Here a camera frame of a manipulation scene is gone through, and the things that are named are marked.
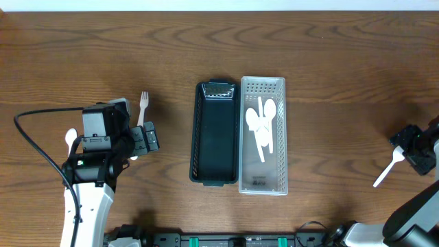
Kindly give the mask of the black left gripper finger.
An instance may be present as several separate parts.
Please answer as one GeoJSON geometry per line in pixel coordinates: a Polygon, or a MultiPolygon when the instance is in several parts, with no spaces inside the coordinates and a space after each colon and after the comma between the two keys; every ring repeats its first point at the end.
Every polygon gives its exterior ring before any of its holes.
{"type": "Polygon", "coordinates": [[[143,127],[146,134],[149,151],[150,152],[158,151],[160,145],[156,134],[156,128],[154,127],[153,122],[152,121],[145,122],[143,127]]]}
{"type": "Polygon", "coordinates": [[[130,129],[130,136],[134,140],[134,150],[132,156],[143,156],[149,152],[149,144],[146,133],[141,126],[136,126],[130,129]]]}

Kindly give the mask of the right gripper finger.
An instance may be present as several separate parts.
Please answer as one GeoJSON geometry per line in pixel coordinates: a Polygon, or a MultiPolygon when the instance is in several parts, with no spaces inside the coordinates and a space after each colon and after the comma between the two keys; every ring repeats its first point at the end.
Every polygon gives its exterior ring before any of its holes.
{"type": "Polygon", "coordinates": [[[421,176],[429,173],[429,157],[411,152],[404,153],[405,158],[412,168],[421,176]]]}
{"type": "Polygon", "coordinates": [[[415,138],[422,133],[423,131],[418,126],[408,125],[389,138],[389,142],[395,148],[400,146],[404,151],[410,151],[413,148],[415,138]]]}

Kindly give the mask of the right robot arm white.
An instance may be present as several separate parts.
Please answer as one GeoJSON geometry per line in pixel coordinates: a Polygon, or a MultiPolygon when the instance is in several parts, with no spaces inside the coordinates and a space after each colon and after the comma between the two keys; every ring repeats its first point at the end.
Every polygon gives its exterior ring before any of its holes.
{"type": "MultiPolygon", "coordinates": [[[[408,125],[390,138],[396,153],[416,168],[431,171],[438,167],[438,120],[430,121],[426,130],[408,125]]],[[[438,183],[434,182],[399,207],[384,224],[356,221],[340,225],[333,231],[298,229],[293,235],[180,235],[156,234],[152,247],[203,246],[438,246],[438,183]]]]}

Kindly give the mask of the white plastic fork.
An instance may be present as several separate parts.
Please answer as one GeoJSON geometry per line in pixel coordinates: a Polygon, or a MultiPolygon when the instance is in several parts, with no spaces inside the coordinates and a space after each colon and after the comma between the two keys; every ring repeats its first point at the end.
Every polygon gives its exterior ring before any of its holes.
{"type": "Polygon", "coordinates": [[[77,137],[78,137],[78,132],[75,128],[70,128],[65,134],[64,140],[68,145],[68,154],[70,154],[71,148],[73,146],[73,142],[76,140],[77,137]]]}
{"type": "MultiPolygon", "coordinates": [[[[149,93],[147,91],[143,91],[141,94],[141,100],[140,100],[140,112],[139,112],[139,119],[137,121],[137,126],[143,127],[143,122],[145,120],[145,110],[149,105],[149,93]]],[[[132,156],[132,160],[138,159],[138,156],[132,156]]]]}

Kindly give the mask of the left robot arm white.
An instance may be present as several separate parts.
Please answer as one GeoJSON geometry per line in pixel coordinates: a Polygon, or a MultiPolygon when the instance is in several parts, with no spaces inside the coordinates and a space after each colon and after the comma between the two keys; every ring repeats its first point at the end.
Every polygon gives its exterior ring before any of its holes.
{"type": "Polygon", "coordinates": [[[131,127],[130,117],[125,98],[97,103],[82,111],[82,135],[74,128],[67,132],[62,246],[103,245],[117,177],[132,157],[149,151],[144,129],[131,127]]]}

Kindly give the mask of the clear white perforated basket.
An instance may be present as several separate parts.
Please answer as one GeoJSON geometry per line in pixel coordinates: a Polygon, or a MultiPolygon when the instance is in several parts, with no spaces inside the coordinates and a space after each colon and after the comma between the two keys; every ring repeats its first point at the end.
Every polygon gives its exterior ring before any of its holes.
{"type": "Polygon", "coordinates": [[[286,196],[287,185],[287,114],[285,79],[280,77],[244,76],[241,79],[239,135],[239,192],[253,195],[286,196]],[[276,104],[272,120],[273,153],[262,147],[265,162],[257,151],[254,132],[246,123],[246,110],[253,108],[259,117],[258,97],[264,107],[267,99],[276,104]]]}

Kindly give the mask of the white plastic spoon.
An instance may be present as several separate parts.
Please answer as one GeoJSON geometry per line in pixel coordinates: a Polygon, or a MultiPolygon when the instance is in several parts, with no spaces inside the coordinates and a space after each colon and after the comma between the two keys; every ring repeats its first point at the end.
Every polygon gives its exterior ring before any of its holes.
{"type": "Polygon", "coordinates": [[[258,129],[260,128],[259,117],[255,109],[248,108],[246,110],[246,123],[248,124],[249,130],[254,132],[255,142],[257,146],[257,151],[259,154],[259,158],[262,163],[265,162],[265,158],[263,155],[262,146],[259,141],[258,129]]]}
{"type": "Polygon", "coordinates": [[[267,128],[267,123],[263,115],[263,104],[261,97],[258,97],[258,107],[259,107],[259,123],[260,123],[260,128],[258,130],[259,143],[261,147],[266,147],[269,144],[269,130],[267,128]]]}
{"type": "Polygon", "coordinates": [[[276,115],[276,104],[273,99],[267,99],[264,104],[263,112],[265,114],[265,119],[268,124],[268,147],[270,154],[273,153],[273,131],[272,131],[272,120],[276,115]]]}
{"type": "Polygon", "coordinates": [[[390,162],[390,164],[382,171],[382,173],[378,176],[378,178],[376,179],[376,181],[374,181],[373,183],[373,187],[376,188],[378,187],[381,182],[384,180],[384,178],[389,174],[390,170],[394,167],[394,165],[396,163],[399,163],[401,161],[405,160],[405,157],[403,155],[404,150],[401,146],[396,146],[393,153],[392,153],[392,161],[390,162]]]}

